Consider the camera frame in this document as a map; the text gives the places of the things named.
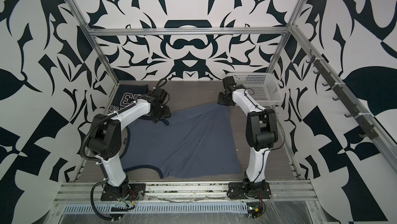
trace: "cable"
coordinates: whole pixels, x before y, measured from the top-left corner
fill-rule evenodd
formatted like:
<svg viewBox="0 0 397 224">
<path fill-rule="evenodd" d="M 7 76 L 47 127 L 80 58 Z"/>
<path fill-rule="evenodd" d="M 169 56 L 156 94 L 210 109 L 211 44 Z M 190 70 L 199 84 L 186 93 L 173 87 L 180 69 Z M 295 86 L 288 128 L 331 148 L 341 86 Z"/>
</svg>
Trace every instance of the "cable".
<svg viewBox="0 0 397 224">
<path fill-rule="evenodd" d="M 163 87 L 164 85 L 166 85 L 167 82 L 168 82 L 168 79 L 166 79 L 166 78 L 161 78 L 161 79 L 157 82 L 156 86 L 155 86 L 153 89 L 161 88 L 161 87 Z M 152 90 L 151 92 L 147 93 L 146 95 L 150 96 L 153 92 L 154 92 L 154 90 Z"/>
<path fill-rule="evenodd" d="M 281 125 L 280 121 L 278 121 L 278 119 L 277 119 L 276 117 L 274 117 L 274 116 L 271 115 L 269 112 L 267 112 L 266 109 L 261 109 L 261 108 L 259 108 L 258 105 L 255 105 L 254 102 L 251 101 L 251 99 L 247 96 L 247 94 L 246 94 L 246 92 L 245 92 L 247 89 L 250 89 L 250 90 L 252 90 L 252 92 L 253 92 L 252 94 L 249 94 L 250 96 L 252 96 L 252 95 L 255 94 L 255 91 L 254 91 L 253 89 L 251 89 L 251 88 L 246 88 L 246 89 L 244 90 L 244 95 L 245 95 L 245 97 L 247 97 L 247 99 L 252 103 L 252 105 L 255 106 L 255 108 L 257 108 L 257 109 L 259 109 L 259 110 L 261 110 L 261 111 L 267 113 L 267 114 L 270 115 L 273 119 L 275 119 L 275 121 L 277 121 L 277 123 L 278 123 L 278 124 L 280 125 L 280 127 L 281 127 L 281 130 L 283 131 L 283 143 L 282 143 L 279 147 L 274 148 L 274 149 L 266 150 L 265 152 L 267 152 L 267 151 L 274 151 L 274 150 L 280 149 L 281 147 L 283 147 L 283 145 L 284 145 L 284 143 L 285 143 L 285 130 L 284 130 L 284 127 Z"/>
<path fill-rule="evenodd" d="M 92 207 L 92 210 L 95 212 L 95 214 L 97 214 L 97 216 L 98 216 L 99 218 L 101 218 L 102 220 L 114 220 L 114 218 L 112 218 L 112 217 L 103 216 L 100 212 L 98 212 L 97 208 L 96 208 L 95 205 L 94 205 L 94 189 L 95 189 L 95 187 L 97 187 L 98 185 L 104 184 L 105 182 L 106 182 L 106 180 L 105 180 L 105 181 L 102 181 L 102 182 L 99 182 L 99 183 L 96 183 L 96 184 L 94 184 L 94 186 L 92 187 L 92 189 L 91 189 L 91 194 L 90 194 L 91 207 Z"/>
<path fill-rule="evenodd" d="M 258 175 L 256 176 L 256 178 L 254 179 L 253 182 L 255 182 L 255 181 L 258 179 L 258 177 L 261 175 L 261 172 L 262 172 L 262 170 L 263 170 L 263 166 L 264 166 L 264 164 L 265 164 L 265 152 L 262 153 L 262 155 L 263 155 L 263 157 L 262 157 L 262 168 L 261 168 L 261 170 L 259 171 Z"/>
<path fill-rule="evenodd" d="M 82 158 L 86 159 L 86 160 L 95 160 L 98 163 L 102 163 L 102 161 L 99 158 L 96 157 L 88 157 L 87 154 L 85 153 L 85 147 L 87 145 L 87 141 L 89 139 L 89 137 L 91 136 L 91 133 L 102 123 L 106 122 L 108 119 L 116 116 L 117 113 L 112 113 L 108 116 L 103 117 L 102 119 L 100 119 L 97 123 L 95 123 L 94 125 L 92 125 L 91 129 L 87 132 L 87 135 L 84 137 L 82 143 L 81 143 L 81 147 L 80 147 L 80 155 L 82 156 Z"/>
</svg>

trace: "mesh basket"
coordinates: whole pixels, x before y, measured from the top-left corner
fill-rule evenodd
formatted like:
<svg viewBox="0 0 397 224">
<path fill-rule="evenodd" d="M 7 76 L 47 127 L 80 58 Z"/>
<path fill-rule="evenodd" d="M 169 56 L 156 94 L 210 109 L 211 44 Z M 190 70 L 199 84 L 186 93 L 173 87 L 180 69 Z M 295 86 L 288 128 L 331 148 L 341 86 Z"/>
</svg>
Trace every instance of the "mesh basket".
<svg viewBox="0 0 397 224">
<path fill-rule="evenodd" d="M 278 80 L 272 73 L 231 72 L 226 76 L 233 76 L 237 84 L 251 88 L 254 91 L 251 97 L 262 106 L 272 106 L 283 100 Z"/>
</svg>

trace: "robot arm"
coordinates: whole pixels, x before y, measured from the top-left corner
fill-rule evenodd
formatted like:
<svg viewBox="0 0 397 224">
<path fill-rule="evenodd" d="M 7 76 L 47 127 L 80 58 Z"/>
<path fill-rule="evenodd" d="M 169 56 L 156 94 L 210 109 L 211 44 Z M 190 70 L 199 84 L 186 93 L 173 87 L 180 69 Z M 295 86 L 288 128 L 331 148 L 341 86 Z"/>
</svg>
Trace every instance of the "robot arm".
<svg viewBox="0 0 397 224">
<path fill-rule="evenodd" d="M 260 187 L 265 179 L 267 157 L 273 144 L 278 140 L 274 110 L 265 109 L 259 105 L 241 84 L 236 84 L 233 77 L 223 80 L 224 92 L 219 93 L 218 103 L 226 106 L 235 106 L 236 103 L 247 116 L 245 136 L 251 147 L 249 165 L 246 170 L 247 186 Z"/>
<path fill-rule="evenodd" d="M 114 191 L 122 192 L 122 185 L 128 183 L 119 157 L 121 131 L 131 122 L 146 115 L 146 119 L 151 119 L 155 123 L 170 117 L 169 107 L 163 104 L 167 94 L 163 89 L 156 88 L 147 95 L 139 96 L 129 106 L 109 114 L 115 116 L 100 124 L 91 133 L 86 145 L 95 157 L 100 159 L 101 162 L 97 162 L 97 164 L 101 166 L 102 172 L 107 178 L 106 183 L 109 187 L 114 187 Z M 102 114 L 96 115 L 91 126 L 100 122 L 104 117 L 106 116 Z"/>
</svg>

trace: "metal grate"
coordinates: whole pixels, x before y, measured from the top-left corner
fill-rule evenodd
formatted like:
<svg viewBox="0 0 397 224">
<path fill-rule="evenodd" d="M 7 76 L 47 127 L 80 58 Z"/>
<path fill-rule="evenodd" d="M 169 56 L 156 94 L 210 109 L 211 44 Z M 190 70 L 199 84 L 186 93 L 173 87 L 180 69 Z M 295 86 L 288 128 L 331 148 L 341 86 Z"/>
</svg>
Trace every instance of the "metal grate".
<svg viewBox="0 0 397 224">
<path fill-rule="evenodd" d="M 254 94 L 251 97 L 262 106 L 272 106 L 283 100 L 278 80 L 270 73 L 258 72 L 233 72 L 227 76 L 233 76 L 237 84 L 251 88 Z"/>
<path fill-rule="evenodd" d="M 113 206 L 120 204 L 97 204 L 101 213 L 109 213 Z M 63 214 L 90 214 L 92 207 L 87 204 L 67 204 Z M 129 214 L 175 214 L 175 213 L 247 213 L 245 202 L 167 202 L 167 203 L 137 203 Z"/>
</svg>

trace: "wooden work surface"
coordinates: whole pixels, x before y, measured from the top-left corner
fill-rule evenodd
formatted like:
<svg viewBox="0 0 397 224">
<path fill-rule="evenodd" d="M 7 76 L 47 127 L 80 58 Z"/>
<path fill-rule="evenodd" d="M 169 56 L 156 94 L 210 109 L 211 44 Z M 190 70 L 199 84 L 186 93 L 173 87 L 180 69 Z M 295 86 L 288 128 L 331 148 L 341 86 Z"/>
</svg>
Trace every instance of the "wooden work surface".
<svg viewBox="0 0 397 224">
<path fill-rule="evenodd" d="M 157 82 L 153 81 L 122 81 L 120 84 L 133 84 L 133 85 L 149 85 L 149 89 L 152 89 Z M 162 87 L 171 96 L 170 101 L 167 103 L 171 113 L 178 110 L 183 110 L 189 107 L 200 106 L 218 100 L 219 92 L 223 91 L 223 85 L 221 81 L 169 81 Z M 137 169 L 127 172 L 129 180 L 137 181 L 178 181 L 178 180 L 241 180 L 244 178 L 244 172 L 248 167 L 250 147 L 247 144 L 245 138 L 245 126 L 246 116 L 240 107 L 229 107 L 230 121 L 233 132 L 234 143 L 236 146 L 237 157 L 240 162 L 241 172 L 240 174 L 228 174 L 228 175 L 216 175 L 216 176 L 202 176 L 195 178 L 176 178 L 166 177 L 160 179 L 158 173 L 152 169 Z M 122 132 L 122 140 L 126 137 L 126 131 Z M 281 145 L 281 140 L 275 143 L 274 147 Z M 270 152 L 266 163 L 265 177 L 267 180 L 276 179 L 294 179 L 292 174 L 291 166 L 288 161 L 284 149 L 278 149 Z M 80 182 L 86 181 L 101 181 L 103 174 L 99 166 L 95 165 L 94 161 L 87 161 L 84 169 L 81 173 Z"/>
</svg>

